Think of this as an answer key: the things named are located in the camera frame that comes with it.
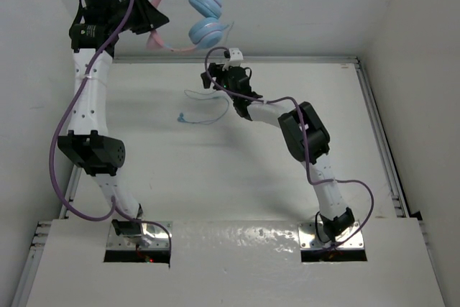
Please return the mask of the pink blue cat-ear headphones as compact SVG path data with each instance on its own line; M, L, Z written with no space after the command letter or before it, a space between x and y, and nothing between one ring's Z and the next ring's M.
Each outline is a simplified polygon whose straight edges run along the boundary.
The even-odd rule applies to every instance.
M158 9L164 0L151 0L151 5ZM185 53L196 50L206 50L217 45L224 36L226 25L221 22L223 14L222 0L187 0L190 10L188 20L189 46L179 47L170 44L160 34L159 29L153 29L147 38L148 50L164 50L173 53Z

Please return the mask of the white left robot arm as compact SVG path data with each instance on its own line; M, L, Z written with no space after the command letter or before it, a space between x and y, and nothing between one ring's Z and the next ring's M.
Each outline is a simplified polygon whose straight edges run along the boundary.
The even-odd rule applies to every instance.
M98 184L111 209L120 215L112 225L117 235L141 239L146 233L142 207L124 191L118 173L126 159L120 139L109 136L106 94L109 68L119 33L141 35L169 22L149 0L78 0L70 27L75 63L75 98L66 134L57 137L60 151Z

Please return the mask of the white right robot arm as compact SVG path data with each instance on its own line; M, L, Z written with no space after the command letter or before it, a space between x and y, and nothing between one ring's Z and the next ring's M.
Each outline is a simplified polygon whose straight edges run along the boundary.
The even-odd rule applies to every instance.
M319 205L319 216L332 248L337 238L351 227L355 218L339 190L329 160L330 136L315 109L308 102L294 104L294 109L280 101L263 101L252 90L251 75L243 67L211 63L201 74L203 86L230 96L236 113L243 119L270 124L282 132L288 152L305 168Z

